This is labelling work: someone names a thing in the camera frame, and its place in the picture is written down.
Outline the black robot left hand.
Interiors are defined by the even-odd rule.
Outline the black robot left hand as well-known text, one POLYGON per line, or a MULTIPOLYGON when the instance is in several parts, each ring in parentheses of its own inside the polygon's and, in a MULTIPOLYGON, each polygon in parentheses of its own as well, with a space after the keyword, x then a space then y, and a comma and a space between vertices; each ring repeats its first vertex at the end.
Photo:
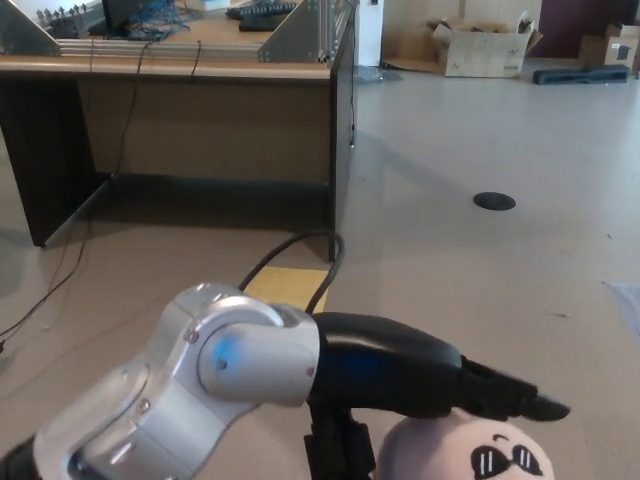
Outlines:
POLYGON ((314 479, 367 479, 376 465, 366 424, 352 409, 417 419, 448 416, 453 408, 506 421, 559 421, 569 406, 537 386, 474 362, 453 345, 384 317, 323 312, 320 357, 307 399, 312 424, 304 439, 314 479))

